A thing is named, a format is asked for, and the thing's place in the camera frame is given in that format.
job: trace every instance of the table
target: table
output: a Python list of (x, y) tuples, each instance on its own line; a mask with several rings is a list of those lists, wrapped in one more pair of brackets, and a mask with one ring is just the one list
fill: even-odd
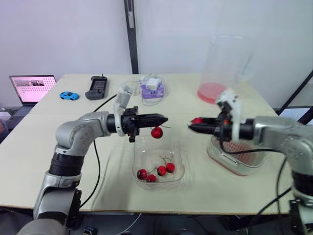
[[(75, 120), (94, 110), (103, 100), (90, 101), (84, 92), (90, 86), (91, 74), (65, 75), (39, 102), (12, 133), (0, 145), (1, 206), (32, 208), (39, 192), (45, 171), (56, 144), (58, 126)], [(101, 161), (101, 181), (92, 199), (82, 208), (95, 212), (160, 212), (189, 214), (252, 214), (275, 197), (275, 182), (283, 156), (270, 153), (269, 161), (250, 176), (241, 177), (222, 168), (205, 153), (208, 136), (187, 129), (195, 117), (216, 117), (219, 109), (197, 97), (199, 74), (161, 74), (170, 87), (170, 94), (156, 106), (143, 106), (132, 97), (129, 107), (138, 105), (139, 113), (160, 113), (168, 116), (166, 125), (179, 126), (180, 138), (186, 142), (183, 158), (185, 175), (177, 189), (144, 190), (132, 175), (133, 143), (127, 137), (113, 134), (96, 140)], [(138, 80), (140, 75), (108, 75), (113, 95), (125, 81)], [(59, 93), (77, 92), (77, 101), (61, 100)], [(275, 112), (248, 84), (242, 83), (236, 90), (243, 104), (243, 114), (274, 116)], [(112, 112), (113, 101), (101, 110)], [(82, 201), (91, 193), (97, 178), (97, 162), (91, 146), (85, 156), (79, 189)], [(281, 177), (281, 192), (291, 185), (289, 166)], [(283, 212), (289, 210), (288, 200), (292, 194), (281, 199)], [(275, 205), (266, 210), (276, 213)]]

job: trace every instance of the wire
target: wire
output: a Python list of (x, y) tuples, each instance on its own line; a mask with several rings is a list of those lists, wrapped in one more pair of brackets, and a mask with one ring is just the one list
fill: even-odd
[(96, 140), (93, 141), (93, 146), (94, 146), (94, 151), (96, 152), (97, 161), (98, 161), (98, 179), (97, 179), (96, 185), (93, 188), (93, 191), (91, 192), (89, 197), (80, 205), (79, 208), (82, 208), (84, 206), (84, 204), (86, 204), (87, 201), (89, 201), (89, 199), (93, 196), (94, 192), (96, 191), (96, 189), (98, 187), (99, 181), (100, 181), (101, 168), (100, 168), (100, 159), (99, 159), (99, 155), (98, 155), (98, 150), (97, 150), (97, 146), (96, 146)]
[(105, 105), (106, 103), (108, 103), (111, 99), (115, 98), (117, 96), (117, 94), (111, 96), (109, 99), (107, 99), (106, 101), (103, 102), (103, 104), (101, 104), (98, 108), (96, 108), (94, 110), (94, 112), (97, 112), (103, 105)]
[[(96, 108), (94, 110), (94, 112), (97, 112), (103, 105), (105, 105), (106, 103), (108, 103), (110, 100), (112, 100), (113, 98), (115, 98), (117, 96), (117, 94), (111, 96), (109, 99), (107, 99), (106, 101), (104, 101), (98, 108)], [(90, 199), (91, 197), (94, 195), (94, 192), (96, 191), (99, 181), (100, 181), (100, 174), (101, 174), (101, 166), (100, 166), (100, 159), (99, 159), (99, 154), (98, 154), (98, 150), (97, 150), (97, 145), (96, 145), (96, 141), (93, 141), (93, 146), (94, 146), (94, 151), (96, 152), (96, 157), (97, 157), (97, 161), (98, 161), (98, 178), (97, 178), (97, 182), (96, 185), (94, 186), (91, 194), (89, 195), (89, 197), (80, 205), (79, 208), (82, 208)]]
[(273, 203), (277, 202), (280, 198), (285, 196), (287, 193), (291, 191), (291, 187), (286, 189), (282, 194), (278, 195), (278, 197), (275, 197), (273, 200), (271, 200), (269, 203), (267, 203), (260, 211), (253, 217), (253, 219), (250, 221), (248, 227), (252, 227), (256, 222), (258, 221), (260, 215), (268, 208), (270, 207)]
[(227, 150), (224, 149), (224, 119), (222, 119), (222, 122), (221, 122), (221, 126), (220, 126), (220, 147), (221, 147), (221, 150), (224, 151), (225, 153), (228, 153), (228, 154), (243, 154), (243, 153), (254, 153), (254, 152), (278, 152), (277, 150), (275, 149), (267, 149), (267, 148), (259, 148), (259, 149), (250, 149), (250, 150), (245, 150), (245, 151), (238, 151), (238, 152), (229, 152)]
[[(280, 169), (279, 169), (279, 172), (278, 172), (278, 175), (277, 175), (277, 180), (276, 180), (276, 197), (278, 197), (278, 195), (279, 195), (279, 192), (278, 192), (279, 191), (279, 180), (280, 180), (281, 173), (282, 173), (282, 171), (284, 169), (284, 166), (286, 164), (286, 161), (287, 161), (287, 158), (285, 157), (282, 165), (280, 166)], [(279, 199), (277, 200), (277, 211), (278, 211), (278, 224), (279, 224), (280, 232), (281, 232), (282, 235), (284, 235), (284, 228), (283, 228), (283, 225), (282, 225), (282, 215), (281, 215), (281, 212), (280, 212)]]
[(141, 215), (142, 214), (140, 213), (139, 216), (137, 217), (137, 219), (135, 219), (135, 221), (127, 229), (125, 229), (124, 231), (121, 231), (120, 233), (118, 233), (116, 235), (121, 235), (121, 234), (125, 233), (128, 229), (130, 229), (137, 222), (137, 220), (141, 217)]

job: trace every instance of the robotic arm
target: robotic arm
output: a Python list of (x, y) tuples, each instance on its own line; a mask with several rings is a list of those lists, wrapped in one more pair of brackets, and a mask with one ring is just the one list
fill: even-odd
[(168, 118), (160, 114), (138, 115), (138, 107), (126, 109), (132, 91), (122, 89), (114, 104), (114, 114), (93, 112), (61, 125), (50, 169), (34, 207), (34, 220), (18, 235), (61, 235), (78, 215), (81, 191), (81, 168), (90, 144), (97, 137), (118, 132), (134, 142), (140, 128), (159, 126)]
[(307, 229), (313, 224), (313, 126), (280, 117), (256, 117), (240, 122), (238, 102), (233, 94), (221, 94), (217, 100), (222, 110), (219, 116), (200, 117), (202, 122), (191, 124), (189, 128), (222, 141), (239, 137), (283, 153), (293, 177), (295, 200), (290, 201), (291, 228), (297, 234), (308, 234)]

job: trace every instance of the blue toy car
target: blue toy car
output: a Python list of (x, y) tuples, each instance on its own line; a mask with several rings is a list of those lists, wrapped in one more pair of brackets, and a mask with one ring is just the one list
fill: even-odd
[(70, 99), (70, 100), (77, 100), (79, 98), (79, 95), (77, 93), (73, 92), (62, 92), (60, 94), (61, 99)]

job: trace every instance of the cherry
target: cherry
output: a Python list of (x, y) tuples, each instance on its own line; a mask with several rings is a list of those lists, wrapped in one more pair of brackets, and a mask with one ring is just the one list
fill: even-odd
[(148, 183), (154, 183), (155, 181), (157, 181), (157, 178), (156, 178), (155, 175), (148, 175), (146, 181), (147, 181)]
[(137, 171), (137, 178), (140, 180), (147, 179), (147, 171), (145, 169), (141, 169), (141, 170)]
[(166, 164), (166, 170), (169, 173), (173, 173), (175, 170), (175, 164), (174, 163), (167, 163)]
[(201, 117), (196, 117), (191, 121), (192, 124), (203, 123), (203, 119)]
[(163, 131), (160, 127), (155, 127), (151, 131), (151, 135), (153, 138), (160, 139), (163, 136)]
[(159, 176), (164, 176), (164, 175), (166, 175), (166, 168), (165, 168), (165, 166), (160, 165), (160, 166), (157, 168), (157, 174), (158, 174)]

